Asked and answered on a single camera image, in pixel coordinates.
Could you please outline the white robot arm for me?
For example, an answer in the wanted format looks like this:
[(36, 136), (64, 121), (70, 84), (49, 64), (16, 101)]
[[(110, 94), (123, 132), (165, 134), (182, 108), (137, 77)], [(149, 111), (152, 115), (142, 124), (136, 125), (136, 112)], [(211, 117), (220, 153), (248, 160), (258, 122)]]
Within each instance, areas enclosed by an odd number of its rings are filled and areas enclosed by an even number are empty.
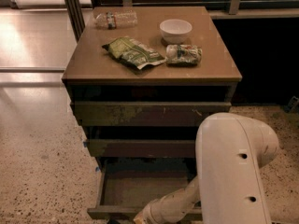
[(197, 176), (149, 202), (134, 223), (177, 223), (200, 203), (204, 224), (272, 224), (260, 168), (278, 149), (278, 136), (262, 121), (232, 113), (207, 117), (195, 140)]

